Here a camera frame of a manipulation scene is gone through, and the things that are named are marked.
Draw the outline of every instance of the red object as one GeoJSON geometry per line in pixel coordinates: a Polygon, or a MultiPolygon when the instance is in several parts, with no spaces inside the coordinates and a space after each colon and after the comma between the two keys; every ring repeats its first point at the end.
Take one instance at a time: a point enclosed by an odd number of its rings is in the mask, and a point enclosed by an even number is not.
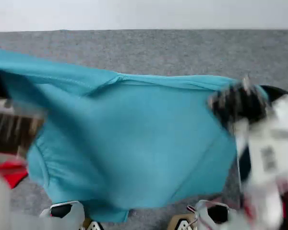
{"type": "Polygon", "coordinates": [[[10,188],[15,188],[27,175],[27,169],[23,164],[5,162],[0,164],[0,175],[9,183],[10,188]]]}

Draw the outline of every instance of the barcode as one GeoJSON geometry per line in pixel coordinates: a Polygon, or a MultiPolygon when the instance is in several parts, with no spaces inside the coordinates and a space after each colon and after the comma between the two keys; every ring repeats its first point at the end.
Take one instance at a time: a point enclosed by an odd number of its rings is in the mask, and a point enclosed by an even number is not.
{"type": "Polygon", "coordinates": [[[275,153],[272,147],[266,147],[261,150],[263,166],[265,172],[271,172],[276,170],[275,153]]]}

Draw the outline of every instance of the white object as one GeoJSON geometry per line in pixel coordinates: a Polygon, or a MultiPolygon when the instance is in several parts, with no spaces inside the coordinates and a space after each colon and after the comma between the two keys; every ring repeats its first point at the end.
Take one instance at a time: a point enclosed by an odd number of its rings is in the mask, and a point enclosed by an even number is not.
{"type": "Polygon", "coordinates": [[[0,177],[0,230],[79,230],[84,221],[84,207],[79,202],[72,204],[70,212],[64,218],[49,215],[50,209],[40,217],[10,211],[11,190],[0,177]]]}
{"type": "Polygon", "coordinates": [[[87,230],[101,230],[101,228],[97,222],[92,221],[92,223],[88,226],[87,230]]]}
{"type": "Polygon", "coordinates": [[[288,29],[288,0],[0,0],[0,31],[288,29]]]}

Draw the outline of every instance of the teal fabric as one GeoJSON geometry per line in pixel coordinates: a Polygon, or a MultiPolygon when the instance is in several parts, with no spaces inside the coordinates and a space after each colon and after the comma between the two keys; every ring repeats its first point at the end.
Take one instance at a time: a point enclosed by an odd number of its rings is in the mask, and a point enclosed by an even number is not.
{"type": "Polygon", "coordinates": [[[28,154],[31,179],[54,203],[81,201],[97,221],[220,192],[233,138],[206,107],[233,83],[219,76],[130,75],[0,50],[16,100],[46,108],[28,154]]]}

